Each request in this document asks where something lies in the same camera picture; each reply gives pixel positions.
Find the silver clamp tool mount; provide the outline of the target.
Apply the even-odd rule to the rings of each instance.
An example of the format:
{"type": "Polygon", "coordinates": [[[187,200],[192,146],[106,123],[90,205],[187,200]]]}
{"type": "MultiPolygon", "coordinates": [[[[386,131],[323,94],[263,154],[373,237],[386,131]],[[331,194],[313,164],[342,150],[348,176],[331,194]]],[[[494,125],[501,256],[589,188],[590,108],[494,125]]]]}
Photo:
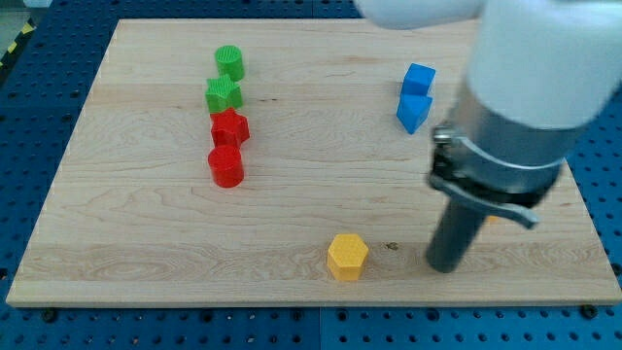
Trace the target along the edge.
{"type": "Polygon", "coordinates": [[[444,229],[478,229],[488,216],[533,228],[533,211],[557,181],[583,126],[517,122],[485,106],[461,84],[447,118],[434,127],[432,188],[449,202],[444,229]]]}

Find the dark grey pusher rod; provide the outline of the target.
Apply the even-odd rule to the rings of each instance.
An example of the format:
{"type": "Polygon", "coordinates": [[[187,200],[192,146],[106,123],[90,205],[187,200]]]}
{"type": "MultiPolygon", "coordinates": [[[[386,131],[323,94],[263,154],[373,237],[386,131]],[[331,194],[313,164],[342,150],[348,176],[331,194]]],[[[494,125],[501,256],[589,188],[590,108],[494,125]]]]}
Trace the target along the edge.
{"type": "Polygon", "coordinates": [[[428,246],[428,264],[442,273],[454,271],[485,219],[486,216],[481,212],[451,199],[428,246]]]}

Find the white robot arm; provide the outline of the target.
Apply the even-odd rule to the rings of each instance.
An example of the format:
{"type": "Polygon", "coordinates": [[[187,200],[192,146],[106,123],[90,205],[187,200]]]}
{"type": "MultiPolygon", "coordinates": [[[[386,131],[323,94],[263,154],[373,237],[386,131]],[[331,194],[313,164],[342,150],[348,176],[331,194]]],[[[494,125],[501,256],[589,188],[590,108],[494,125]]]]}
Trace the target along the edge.
{"type": "Polygon", "coordinates": [[[489,216],[535,226],[534,207],[620,85],[620,3],[359,0],[356,8],[397,30],[480,21],[456,105],[432,131],[428,181],[449,201],[428,264],[453,271],[489,216]]]}

